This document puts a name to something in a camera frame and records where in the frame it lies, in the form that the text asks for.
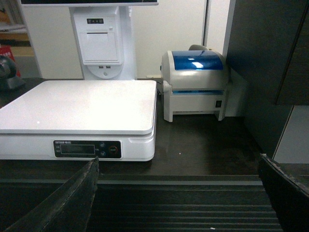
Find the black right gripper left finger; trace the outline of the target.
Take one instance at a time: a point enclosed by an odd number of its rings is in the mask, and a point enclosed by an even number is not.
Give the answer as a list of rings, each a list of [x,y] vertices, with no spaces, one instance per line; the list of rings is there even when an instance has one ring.
[[[85,232],[99,174],[95,157],[7,232]]]

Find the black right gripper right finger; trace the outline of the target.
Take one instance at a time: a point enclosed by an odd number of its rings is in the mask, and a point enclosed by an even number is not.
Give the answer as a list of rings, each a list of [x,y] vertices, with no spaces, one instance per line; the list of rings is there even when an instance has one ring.
[[[261,154],[258,175],[284,232],[309,230],[309,187]]]

